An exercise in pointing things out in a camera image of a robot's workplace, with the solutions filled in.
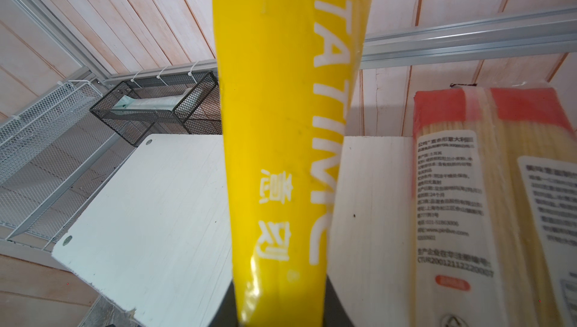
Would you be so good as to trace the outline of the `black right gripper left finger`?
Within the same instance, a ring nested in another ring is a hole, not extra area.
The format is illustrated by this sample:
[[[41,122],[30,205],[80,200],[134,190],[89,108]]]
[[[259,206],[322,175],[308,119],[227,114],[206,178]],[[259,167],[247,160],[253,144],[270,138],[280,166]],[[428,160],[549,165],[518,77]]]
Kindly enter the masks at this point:
[[[211,321],[211,327],[239,327],[233,282],[230,283],[225,292],[222,302]]]

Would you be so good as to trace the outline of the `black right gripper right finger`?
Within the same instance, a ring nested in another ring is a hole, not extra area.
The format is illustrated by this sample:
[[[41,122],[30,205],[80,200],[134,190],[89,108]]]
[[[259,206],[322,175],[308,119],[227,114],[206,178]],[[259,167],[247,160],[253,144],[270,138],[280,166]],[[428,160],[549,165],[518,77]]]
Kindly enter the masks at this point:
[[[330,277],[326,279],[323,327],[353,327],[347,312],[341,304]]]

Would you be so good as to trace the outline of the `red spaghetti package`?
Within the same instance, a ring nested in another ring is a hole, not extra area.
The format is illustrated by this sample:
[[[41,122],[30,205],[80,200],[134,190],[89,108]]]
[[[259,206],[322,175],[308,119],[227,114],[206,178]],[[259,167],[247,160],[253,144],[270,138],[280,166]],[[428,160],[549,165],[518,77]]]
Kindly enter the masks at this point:
[[[420,91],[414,326],[576,324],[576,134],[546,84]]]

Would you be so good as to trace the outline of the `yellow pasta package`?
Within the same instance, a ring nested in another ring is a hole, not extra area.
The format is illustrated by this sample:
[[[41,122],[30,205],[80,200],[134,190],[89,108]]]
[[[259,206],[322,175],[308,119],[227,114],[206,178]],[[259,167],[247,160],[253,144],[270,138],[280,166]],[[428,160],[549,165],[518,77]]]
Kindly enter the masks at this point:
[[[212,0],[241,326],[320,326],[372,0]]]

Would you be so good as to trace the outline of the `white two-tier shelf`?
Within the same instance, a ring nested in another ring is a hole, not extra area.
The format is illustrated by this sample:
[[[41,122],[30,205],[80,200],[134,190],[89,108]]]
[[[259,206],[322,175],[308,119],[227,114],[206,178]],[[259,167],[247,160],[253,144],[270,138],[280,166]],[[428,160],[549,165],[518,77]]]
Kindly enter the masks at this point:
[[[354,326],[410,325],[411,150],[345,139],[328,276]],[[52,255],[142,326],[211,326],[232,282],[222,137],[150,136]]]

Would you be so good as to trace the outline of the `black mesh basket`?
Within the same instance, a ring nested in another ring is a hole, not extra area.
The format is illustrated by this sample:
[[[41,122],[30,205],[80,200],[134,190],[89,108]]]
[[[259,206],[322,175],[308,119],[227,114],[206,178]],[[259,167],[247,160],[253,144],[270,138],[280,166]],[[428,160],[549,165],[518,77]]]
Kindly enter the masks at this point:
[[[152,133],[222,134],[219,81],[211,71],[123,80],[90,112],[134,147]]]

